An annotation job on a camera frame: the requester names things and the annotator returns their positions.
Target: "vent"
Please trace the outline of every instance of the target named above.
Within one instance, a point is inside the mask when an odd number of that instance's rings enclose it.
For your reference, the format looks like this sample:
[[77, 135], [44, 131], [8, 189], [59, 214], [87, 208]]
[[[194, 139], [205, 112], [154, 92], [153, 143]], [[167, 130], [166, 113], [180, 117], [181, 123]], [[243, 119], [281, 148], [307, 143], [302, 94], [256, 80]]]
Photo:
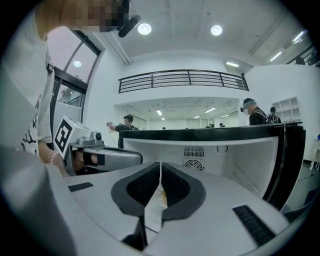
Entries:
[[202, 171], [204, 169], [201, 162], [195, 159], [190, 159], [184, 163], [185, 167], [189, 167], [198, 171]]
[[247, 205], [235, 207], [232, 210], [258, 246], [266, 244], [275, 237], [275, 234]]
[[205, 156], [205, 149], [203, 146], [185, 146], [185, 157], [203, 158]]

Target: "white ceiling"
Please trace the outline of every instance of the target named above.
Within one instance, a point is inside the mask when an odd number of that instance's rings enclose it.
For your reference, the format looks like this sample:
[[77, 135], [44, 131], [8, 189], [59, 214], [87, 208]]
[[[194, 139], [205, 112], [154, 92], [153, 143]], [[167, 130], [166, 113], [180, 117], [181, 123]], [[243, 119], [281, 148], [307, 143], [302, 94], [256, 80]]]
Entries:
[[165, 98], [156, 100], [142, 100], [127, 105], [127, 111], [134, 109], [149, 120], [200, 119], [220, 118], [231, 112], [237, 111], [239, 100], [236, 98], [222, 97], [182, 97]]
[[[251, 66], [267, 65], [282, 51], [283, 56], [307, 48], [310, 40], [290, 42], [304, 29], [277, 0], [131, 0], [130, 14], [139, 14], [152, 31], [141, 35], [134, 28], [125, 38], [117, 38], [129, 57], [143, 54], [194, 50], [220, 55], [226, 61]], [[215, 24], [223, 32], [213, 36]]]

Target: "gray floor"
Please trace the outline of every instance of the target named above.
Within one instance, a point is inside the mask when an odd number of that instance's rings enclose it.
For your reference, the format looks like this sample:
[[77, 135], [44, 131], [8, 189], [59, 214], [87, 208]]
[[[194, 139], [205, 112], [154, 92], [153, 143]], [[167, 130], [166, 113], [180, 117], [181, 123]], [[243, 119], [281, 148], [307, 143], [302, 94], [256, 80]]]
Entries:
[[315, 168], [310, 170], [310, 165], [303, 163], [298, 180], [293, 188], [293, 191], [287, 201], [287, 206], [291, 209], [297, 209], [304, 205], [307, 198], [307, 194], [310, 190], [314, 190], [320, 187], [320, 171], [316, 171]]

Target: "balcony railing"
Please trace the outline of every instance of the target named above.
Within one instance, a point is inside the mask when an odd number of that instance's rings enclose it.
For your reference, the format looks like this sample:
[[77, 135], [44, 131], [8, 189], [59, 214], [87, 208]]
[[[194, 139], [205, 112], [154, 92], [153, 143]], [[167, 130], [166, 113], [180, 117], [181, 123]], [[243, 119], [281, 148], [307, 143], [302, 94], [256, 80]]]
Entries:
[[79, 96], [74, 98], [74, 99], [72, 99], [72, 100], [70, 100], [66, 104], [77, 107], [78, 106], [78, 101], [79, 101]]
[[169, 86], [217, 86], [249, 91], [244, 73], [239, 75], [196, 69], [163, 70], [119, 79], [119, 94]]

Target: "grille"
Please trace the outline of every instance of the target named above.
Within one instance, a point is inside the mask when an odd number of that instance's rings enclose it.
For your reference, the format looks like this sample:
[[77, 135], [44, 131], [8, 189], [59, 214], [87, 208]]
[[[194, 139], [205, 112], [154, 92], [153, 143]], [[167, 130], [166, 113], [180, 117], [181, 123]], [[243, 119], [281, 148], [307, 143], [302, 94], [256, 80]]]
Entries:
[[205, 156], [205, 149], [203, 146], [185, 146], [185, 157], [203, 158]]
[[195, 159], [190, 159], [186, 161], [184, 166], [192, 169], [196, 169], [198, 171], [202, 171], [204, 169], [202, 163], [200, 163], [198, 160], [195, 160]]

